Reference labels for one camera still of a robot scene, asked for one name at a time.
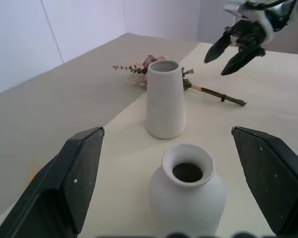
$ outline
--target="vase rim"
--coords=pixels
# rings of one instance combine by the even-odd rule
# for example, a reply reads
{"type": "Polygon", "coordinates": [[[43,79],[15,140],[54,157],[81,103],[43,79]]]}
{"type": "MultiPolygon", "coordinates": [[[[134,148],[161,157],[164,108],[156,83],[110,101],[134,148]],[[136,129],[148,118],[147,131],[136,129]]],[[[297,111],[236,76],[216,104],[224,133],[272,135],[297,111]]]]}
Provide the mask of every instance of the vase rim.
{"type": "Polygon", "coordinates": [[[167,150],[162,158],[165,174],[176,184],[185,187],[202,186],[211,180],[215,173],[215,161],[203,148],[193,144],[177,144],[167,150]],[[195,182],[184,182],[176,178],[173,168],[182,163],[191,163],[203,173],[202,178],[195,182]]]}
{"type": "Polygon", "coordinates": [[[158,61],[152,62],[151,64],[149,64],[149,66],[148,66],[148,70],[153,71],[153,72],[155,72],[155,73],[162,73],[162,74],[165,74],[165,73],[171,73],[171,72],[174,72],[174,71],[176,71],[179,67],[180,67],[180,64],[179,64],[178,62],[173,61],[173,60],[169,60],[169,59],[165,59],[165,60],[158,60],[158,61]],[[174,64],[174,65],[173,65],[173,68],[171,68],[170,70],[167,70],[167,71],[161,71],[161,70],[156,70],[156,69],[155,69],[155,66],[156,66],[157,64],[166,64],[166,63],[174,64]]]}

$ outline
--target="vase opening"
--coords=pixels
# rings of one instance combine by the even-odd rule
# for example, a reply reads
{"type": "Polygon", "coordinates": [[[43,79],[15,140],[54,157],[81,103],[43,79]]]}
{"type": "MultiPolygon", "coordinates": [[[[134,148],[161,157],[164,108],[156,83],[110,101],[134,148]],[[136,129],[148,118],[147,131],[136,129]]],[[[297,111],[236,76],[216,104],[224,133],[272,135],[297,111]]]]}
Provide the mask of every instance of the vase opening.
{"type": "Polygon", "coordinates": [[[176,184],[185,187],[206,184],[215,173],[213,158],[201,147],[178,144],[162,158],[164,173],[176,184]]]}
{"type": "Polygon", "coordinates": [[[203,176],[201,169],[190,163],[176,165],[172,172],[173,175],[182,182],[196,182],[203,176]]]}
{"type": "Polygon", "coordinates": [[[163,73],[174,71],[178,67],[179,67],[179,64],[172,60],[155,61],[149,65],[149,68],[151,68],[153,71],[163,72],[163,73]]]}

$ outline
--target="dried flower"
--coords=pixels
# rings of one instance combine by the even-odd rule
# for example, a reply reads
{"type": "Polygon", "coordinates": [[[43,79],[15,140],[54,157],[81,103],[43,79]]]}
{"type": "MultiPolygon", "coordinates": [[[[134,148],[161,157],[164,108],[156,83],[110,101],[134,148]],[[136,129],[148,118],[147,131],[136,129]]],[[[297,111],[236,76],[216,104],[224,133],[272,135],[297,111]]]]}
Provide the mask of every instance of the dried flower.
{"type": "Polygon", "coordinates": [[[168,60],[167,56],[159,56],[157,58],[155,58],[153,55],[148,55],[148,57],[145,59],[143,66],[144,68],[148,68],[149,64],[151,64],[152,62],[155,61],[159,61],[159,60],[168,60]]]}

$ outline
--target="white wall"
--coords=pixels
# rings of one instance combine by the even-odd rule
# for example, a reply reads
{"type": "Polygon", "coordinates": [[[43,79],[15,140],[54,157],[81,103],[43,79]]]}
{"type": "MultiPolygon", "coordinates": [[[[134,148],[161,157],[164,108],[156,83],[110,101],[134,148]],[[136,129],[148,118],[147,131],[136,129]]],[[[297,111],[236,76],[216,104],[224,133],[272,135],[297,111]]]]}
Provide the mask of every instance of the white wall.
{"type": "Polygon", "coordinates": [[[200,1],[125,0],[127,32],[195,42],[200,1]]]}
{"type": "Polygon", "coordinates": [[[0,0],[0,92],[125,32],[123,0],[0,0]]]}
{"type": "Polygon", "coordinates": [[[126,33],[123,0],[43,0],[64,62],[126,33]]]}
{"type": "Polygon", "coordinates": [[[223,34],[225,27],[232,26],[234,17],[223,10],[226,0],[201,0],[199,42],[215,43],[223,34]]]}
{"type": "Polygon", "coordinates": [[[39,0],[0,0],[0,92],[62,64],[39,0]]]}

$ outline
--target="tall white vase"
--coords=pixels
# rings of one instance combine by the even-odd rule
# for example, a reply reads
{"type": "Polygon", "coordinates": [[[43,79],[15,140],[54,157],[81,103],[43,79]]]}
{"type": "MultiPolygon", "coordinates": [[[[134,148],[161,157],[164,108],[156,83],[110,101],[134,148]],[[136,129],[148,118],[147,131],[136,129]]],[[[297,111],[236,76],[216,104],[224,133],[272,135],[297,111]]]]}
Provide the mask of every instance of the tall white vase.
{"type": "Polygon", "coordinates": [[[161,139],[179,136],[185,127],[185,99],[181,66],[171,60],[148,67],[147,130],[161,139]]]}
{"type": "Polygon", "coordinates": [[[225,187],[204,149],[179,144],[164,154],[154,172],[149,202],[163,237],[172,233],[214,236],[225,206],[225,187]]]}

